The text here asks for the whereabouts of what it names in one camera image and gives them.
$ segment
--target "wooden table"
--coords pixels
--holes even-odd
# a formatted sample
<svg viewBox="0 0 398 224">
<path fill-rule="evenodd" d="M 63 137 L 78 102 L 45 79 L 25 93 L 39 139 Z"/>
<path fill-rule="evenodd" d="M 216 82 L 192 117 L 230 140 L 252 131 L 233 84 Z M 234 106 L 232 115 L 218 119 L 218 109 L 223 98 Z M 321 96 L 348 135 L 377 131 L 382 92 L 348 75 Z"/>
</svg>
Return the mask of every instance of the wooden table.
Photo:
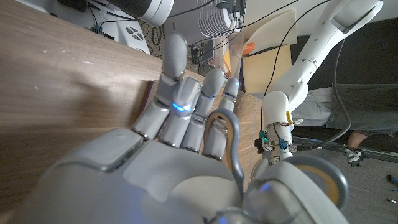
<svg viewBox="0 0 398 224">
<path fill-rule="evenodd" d="M 161 60 L 13 0 L 2 2 L 0 21 L 3 212 L 15 208 L 71 148 L 130 127 L 146 102 L 150 80 L 159 79 Z M 235 113 L 246 177 L 260 158 L 252 146 L 260 108 L 260 99 L 239 93 Z"/>
</svg>

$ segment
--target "black cable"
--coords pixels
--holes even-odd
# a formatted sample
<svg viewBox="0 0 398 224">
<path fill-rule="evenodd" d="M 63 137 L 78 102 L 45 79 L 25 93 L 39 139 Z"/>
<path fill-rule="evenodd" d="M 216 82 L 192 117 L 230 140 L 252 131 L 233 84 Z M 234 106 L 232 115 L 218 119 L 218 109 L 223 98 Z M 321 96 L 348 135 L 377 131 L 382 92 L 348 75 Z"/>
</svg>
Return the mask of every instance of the black cable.
<svg viewBox="0 0 398 224">
<path fill-rule="evenodd" d="M 136 21 L 136 19 L 126 19 L 126 20 L 117 20 L 117 21 L 104 21 L 104 22 L 102 22 L 102 23 L 99 25 L 99 27 L 102 27 L 102 25 L 103 25 L 104 23 L 107 23 L 107 22 L 125 22 L 125 21 Z"/>
<path fill-rule="evenodd" d="M 229 40 L 229 41 L 227 41 L 227 43 L 225 43 L 225 44 L 223 44 L 222 46 L 220 46 L 220 47 L 217 47 L 217 46 L 219 46 L 220 44 L 222 44 L 223 42 L 224 42 L 224 40 L 226 40 L 228 37 L 230 37 L 231 35 L 233 34 L 233 31 L 232 31 L 232 33 L 230 33 L 228 36 L 226 36 L 219 44 L 217 44 L 216 46 L 214 46 L 211 50 L 208 50 L 208 51 L 206 51 L 205 53 L 202 53 L 199 57 L 203 57 L 205 54 L 207 54 L 208 52 L 211 52 L 212 50 L 216 50 L 216 49 L 219 49 L 219 48 L 221 48 L 221 47 L 224 47 L 224 45 L 226 45 L 226 44 L 228 44 L 229 42 L 231 42 L 231 40 L 233 40 L 235 37 L 233 37 L 231 40 Z"/>
<path fill-rule="evenodd" d="M 177 14 L 174 14 L 174 15 L 172 15 L 172 16 L 169 16 L 169 18 L 175 17 L 175 16 L 179 16 L 179 15 L 185 14 L 185 13 L 187 13 L 187 12 L 195 11 L 195 10 L 197 10 L 197 9 L 200 9 L 201 7 L 207 6 L 208 4 L 212 3 L 213 1 L 214 1 L 214 0 L 210 0 L 210 1 L 206 2 L 206 3 L 204 3 L 204 4 L 201 5 L 201 6 L 198 6 L 198 7 L 196 7 L 196 8 L 193 8 L 193 9 L 190 9 L 190 10 L 187 10 L 187 11 L 179 12 L 179 13 L 177 13 Z"/>
<path fill-rule="evenodd" d="M 234 29 L 232 29 L 232 30 L 241 29 L 241 28 L 245 28 L 245 27 L 248 27 L 248 26 L 250 26 L 250 25 L 253 25 L 253 24 L 259 22 L 260 20 L 262 20 L 263 18 L 265 18 L 265 17 L 267 17 L 267 16 L 273 14 L 274 12 L 277 12 L 277 11 L 283 9 L 283 8 L 286 8 L 287 6 L 289 6 L 289 5 L 291 5 L 291 4 L 295 3 L 295 2 L 298 2 L 298 1 L 299 1 L 299 0 L 294 0 L 294 1 L 292 1 L 291 3 L 286 4 L 286 5 L 282 6 L 282 7 L 278 8 L 278 9 L 276 9 L 276 10 L 270 12 L 270 13 L 268 13 L 267 15 L 261 17 L 260 19 L 254 21 L 254 22 L 252 22 L 252 23 L 250 23 L 250 24 L 248 24 L 248 25 L 245 25 L 245 26 L 242 26 L 242 27 L 237 27 L 237 28 L 234 28 Z M 219 36 L 219 35 L 221 35 L 221 34 L 226 34 L 226 33 L 230 32 L 230 31 L 232 31 L 232 30 L 224 31 L 224 32 L 221 32 L 221 33 L 219 33 L 219 34 L 216 34 L 216 35 L 214 35 L 214 36 L 212 36 L 212 37 L 209 37 L 209 38 L 206 38 L 206 39 L 203 39 L 203 40 L 199 40 L 198 42 L 195 42 L 195 43 L 193 43 L 193 44 L 191 44 L 191 45 L 195 45 L 195 44 L 197 44 L 197 43 L 199 43 L 199 42 L 202 42 L 202 41 L 205 41 L 205 40 L 213 39 L 213 38 L 215 38 L 215 37 L 217 37 L 217 36 Z"/>
<path fill-rule="evenodd" d="M 323 2 L 321 2 L 321 3 L 319 3 L 319 4 L 317 4 L 316 6 L 312 7 L 311 9 L 309 9 L 309 10 L 308 10 L 307 12 L 305 12 L 304 14 L 302 14 L 302 15 L 293 23 L 293 25 L 289 28 L 289 30 L 286 32 L 284 38 L 282 39 L 282 42 L 281 42 L 280 45 L 279 45 L 278 52 L 276 53 L 276 58 L 275 58 L 275 63 L 274 63 L 274 69 L 273 69 L 273 71 L 272 71 L 271 79 L 269 80 L 269 83 L 268 83 L 268 85 L 267 85 L 267 88 L 266 88 L 266 91 L 264 92 L 264 96 L 263 96 L 263 97 L 266 96 L 267 91 L 268 91 L 268 88 L 269 88 L 269 85 L 271 84 L 272 78 L 274 77 L 275 68 L 276 68 L 276 62 L 277 62 L 277 59 L 278 59 L 279 51 L 280 51 L 280 48 L 282 47 L 282 45 L 283 45 L 283 43 L 284 43 L 284 41 L 285 41 L 285 39 L 286 39 L 286 37 L 287 37 L 287 34 L 289 34 L 289 32 L 293 29 L 294 25 L 296 25 L 296 23 L 297 23 L 302 17 L 304 17 L 307 13 L 309 13 L 310 11 L 312 11 L 313 9 L 315 9 L 316 7 L 321 6 L 322 4 L 324 4 L 324 3 L 328 2 L 328 1 L 330 1 L 330 0 L 323 1 Z M 260 130 L 262 130 L 262 105 L 261 105 L 261 113 L 260 113 Z"/>
<path fill-rule="evenodd" d="M 339 105 L 341 106 L 341 109 L 343 109 L 343 111 L 344 111 L 344 117 L 346 118 L 347 124 L 339 133 L 337 133 L 334 136 L 328 138 L 327 140 L 324 140 L 321 143 L 318 143 L 318 144 L 315 144 L 315 145 L 312 145 L 312 146 L 297 146 L 297 150 L 298 151 L 311 150 L 311 149 L 316 149 L 318 147 L 322 147 L 323 145 L 328 144 L 329 142 L 335 141 L 336 139 L 340 138 L 351 127 L 351 119 L 349 118 L 349 114 L 347 112 L 347 109 L 344 107 L 344 104 L 343 104 L 343 102 L 342 102 L 342 100 L 340 98 L 340 95 L 337 92 L 337 84 L 336 84 L 336 74 L 337 74 L 338 59 L 340 58 L 340 53 L 341 53 L 341 50 L 343 48 L 344 41 L 345 41 L 345 39 L 343 39 L 343 41 L 341 41 L 340 49 L 338 51 L 337 58 L 336 58 L 335 71 L 333 73 L 333 91 L 335 92 L 335 96 L 337 98 L 337 101 L 339 102 Z"/>
<path fill-rule="evenodd" d="M 154 37 L 155 37 L 155 30 L 156 30 L 156 37 L 157 37 L 157 42 L 155 42 L 155 39 L 154 39 Z M 163 30 L 162 30 L 162 27 L 159 27 L 159 31 L 157 30 L 157 28 L 156 27 L 153 27 L 152 28 L 152 43 L 155 45 L 155 46 L 158 46 L 158 48 L 159 48 L 159 55 L 158 56 L 155 56 L 155 57 L 160 57 L 160 58 L 162 58 L 162 53 L 161 53 L 161 50 L 160 50 L 160 43 L 161 43 L 161 41 L 162 41 L 162 33 L 163 33 Z"/>
<path fill-rule="evenodd" d="M 106 11 L 106 13 L 109 14 L 109 15 L 111 15 L 111 16 L 118 17 L 118 18 L 120 18 L 120 19 L 128 19 L 128 20 L 130 20 L 130 21 L 139 21 L 138 19 L 135 19 L 135 18 L 128 18 L 128 17 L 125 17 L 125 16 L 120 16 L 120 15 L 117 15 L 117 14 L 112 13 L 112 12 L 109 12 L 109 11 Z"/>
<path fill-rule="evenodd" d="M 276 131 L 275 122 L 272 125 L 274 125 L 274 130 L 275 130 L 276 136 L 278 136 L 278 139 L 280 139 L 280 136 L 278 135 L 278 132 Z"/>
<path fill-rule="evenodd" d="M 93 15 L 93 17 L 94 17 L 94 20 L 95 20 L 95 24 L 96 25 L 98 25 L 98 23 L 97 23 L 97 19 L 95 18 L 95 16 L 94 16 L 94 12 L 93 12 L 93 10 L 91 9 L 91 7 L 88 7 L 89 9 L 90 9 L 90 11 L 91 11 L 91 13 L 92 13 L 92 15 Z"/>
</svg>

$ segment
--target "white robotic arm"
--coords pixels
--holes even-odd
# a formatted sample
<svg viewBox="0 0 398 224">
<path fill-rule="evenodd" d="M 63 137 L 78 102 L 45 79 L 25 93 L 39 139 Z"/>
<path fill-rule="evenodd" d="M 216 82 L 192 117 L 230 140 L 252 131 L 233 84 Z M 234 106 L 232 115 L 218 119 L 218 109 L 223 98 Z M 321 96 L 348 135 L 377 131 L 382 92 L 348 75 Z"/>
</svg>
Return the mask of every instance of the white robotic arm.
<svg viewBox="0 0 398 224">
<path fill-rule="evenodd" d="M 380 0 L 332 0 L 328 3 L 297 61 L 275 82 L 273 91 L 262 100 L 264 123 L 272 146 L 271 164 L 292 156 L 291 152 L 295 151 L 290 127 L 279 123 L 292 124 L 290 112 L 307 97 L 307 83 L 312 75 L 330 50 L 368 23 L 382 5 Z"/>
</svg>

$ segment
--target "person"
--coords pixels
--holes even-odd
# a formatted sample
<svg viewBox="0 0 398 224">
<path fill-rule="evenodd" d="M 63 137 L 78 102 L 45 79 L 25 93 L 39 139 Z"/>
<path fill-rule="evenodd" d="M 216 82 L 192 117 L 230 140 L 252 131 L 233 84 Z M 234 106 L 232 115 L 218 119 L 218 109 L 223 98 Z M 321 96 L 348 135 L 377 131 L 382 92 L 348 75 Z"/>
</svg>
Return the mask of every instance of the person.
<svg viewBox="0 0 398 224">
<path fill-rule="evenodd" d="M 352 167 L 360 167 L 364 153 L 360 144 L 373 134 L 398 131 L 398 84 L 337 84 L 338 94 L 351 118 L 351 130 L 344 155 Z M 344 111 L 333 88 L 310 90 L 305 101 L 292 112 L 294 120 L 302 118 L 301 126 L 325 126 L 343 129 Z"/>
</svg>

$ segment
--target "electronic device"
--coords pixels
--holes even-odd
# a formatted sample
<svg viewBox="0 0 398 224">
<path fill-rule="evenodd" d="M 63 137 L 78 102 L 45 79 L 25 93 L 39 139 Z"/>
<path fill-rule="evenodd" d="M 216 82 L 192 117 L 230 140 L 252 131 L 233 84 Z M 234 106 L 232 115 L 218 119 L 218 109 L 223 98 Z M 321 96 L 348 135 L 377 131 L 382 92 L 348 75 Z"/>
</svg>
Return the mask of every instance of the electronic device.
<svg viewBox="0 0 398 224">
<path fill-rule="evenodd" d="M 174 0 L 111 0 L 110 2 L 126 13 L 154 27 L 159 27 L 169 16 Z"/>
<path fill-rule="evenodd" d="M 169 18 L 164 22 L 166 36 L 177 31 L 191 45 L 208 37 L 217 38 L 240 31 L 238 28 L 243 26 L 246 12 L 245 0 L 214 0 L 206 4 L 207 2 L 209 0 L 175 0 Z"/>
<path fill-rule="evenodd" d="M 301 104 L 331 48 L 381 7 L 378 0 L 328 3 L 298 60 L 263 99 L 272 157 L 254 166 L 246 192 L 233 113 L 239 82 L 228 80 L 218 109 L 203 119 L 222 72 L 203 85 L 183 77 L 187 45 L 171 33 L 155 98 L 132 130 L 114 129 L 60 159 L 9 223 L 348 223 L 340 212 L 348 199 L 345 177 L 323 159 L 292 156 L 289 111 Z M 192 119 L 200 122 L 186 131 Z M 199 129 L 202 154 L 192 134 Z M 327 192 L 303 171 L 319 174 Z"/>
<path fill-rule="evenodd" d="M 84 12 L 78 11 L 74 8 L 61 4 L 57 0 L 16 1 L 19 1 L 44 13 L 48 13 L 65 21 L 71 22 L 80 27 L 90 29 L 99 35 L 104 36 L 104 38 L 114 39 L 121 44 L 150 54 L 144 37 L 145 34 L 142 32 L 139 22 L 133 20 L 127 21 L 128 19 L 134 18 L 120 9 L 109 5 L 109 2 L 107 1 L 87 0 L 87 4 L 85 4 L 91 6 L 90 8 L 93 13 L 91 13 L 90 9 L 88 8 L 86 8 Z"/>
</svg>

